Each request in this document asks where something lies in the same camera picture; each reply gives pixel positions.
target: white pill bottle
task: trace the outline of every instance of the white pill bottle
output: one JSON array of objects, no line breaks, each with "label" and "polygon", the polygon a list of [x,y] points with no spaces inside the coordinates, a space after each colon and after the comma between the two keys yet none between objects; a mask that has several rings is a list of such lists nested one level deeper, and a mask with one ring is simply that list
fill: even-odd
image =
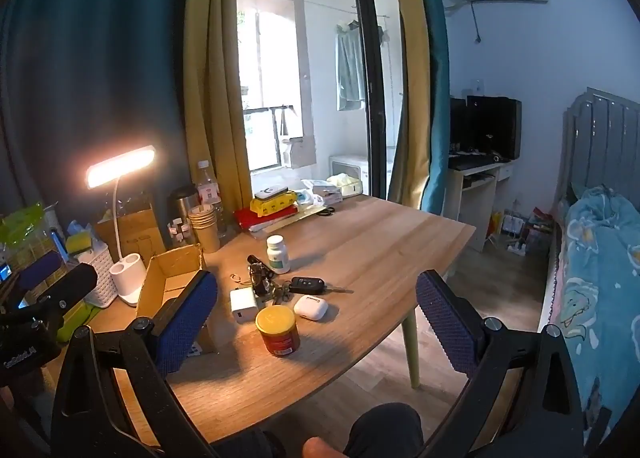
[{"label": "white pill bottle", "polygon": [[269,258],[269,266],[276,274],[284,274],[291,270],[289,252],[282,236],[276,235],[267,238],[267,258]]}]

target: table leg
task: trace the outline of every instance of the table leg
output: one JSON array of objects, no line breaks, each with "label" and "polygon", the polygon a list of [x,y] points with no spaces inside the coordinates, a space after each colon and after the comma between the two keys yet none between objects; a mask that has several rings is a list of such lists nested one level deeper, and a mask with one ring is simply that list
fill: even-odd
[{"label": "table leg", "polygon": [[402,336],[404,337],[404,349],[406,351],[406,363],[409,366],[409,379],[411,387],[420,387],[420,362],[418,360],[418,327],[415,323],[415,310],[402,321]]}]

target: plastic bottle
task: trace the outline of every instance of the plastic bottle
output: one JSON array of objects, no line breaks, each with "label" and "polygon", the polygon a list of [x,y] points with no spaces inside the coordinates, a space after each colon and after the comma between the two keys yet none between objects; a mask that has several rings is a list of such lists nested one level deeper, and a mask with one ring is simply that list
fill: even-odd
[{"label": "plastic bottle", "polygon": [[209,161],[198,162],[199,176],[196,185],[200,194],[200,201],[204,204],[213,205],[216,211],[216,223],[218,224],[218,236],[226,232],[225,214],[220,201],[220,190],[218,183],[209,175]]},{"label": "plastic bottle", "polygon": [[269,258],[269,266],[276,274],[284,274],[291,270],[289,251],[282,236],[275,235],[267,238],[267,258]]}]

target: yellow curtain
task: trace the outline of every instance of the yellow curtain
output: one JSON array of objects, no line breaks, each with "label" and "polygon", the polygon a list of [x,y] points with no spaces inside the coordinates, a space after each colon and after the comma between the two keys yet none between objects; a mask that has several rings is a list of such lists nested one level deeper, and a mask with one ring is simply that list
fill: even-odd
[{"label": "yellow curtain", "polygon": [[228,211],[247,207],[251,178],[238,68],[236,0],[186,0],[184,115],[192,177],[212,162]]},{"label": "yellow curtain", "polygon": [[431,73],[423,0],[398,0],[404,21],[406,93],[390,198],[420,209],[429,179]]}]

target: scissors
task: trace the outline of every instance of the scissors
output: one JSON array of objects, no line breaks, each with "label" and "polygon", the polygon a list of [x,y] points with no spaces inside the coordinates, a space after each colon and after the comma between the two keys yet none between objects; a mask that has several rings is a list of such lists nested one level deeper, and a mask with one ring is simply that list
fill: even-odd
[{"label": "scissors", "polygon": [[326,209],[322,209],[318,216],[333,216],[335,213],[335,209],[333,207],[327,207]]}]

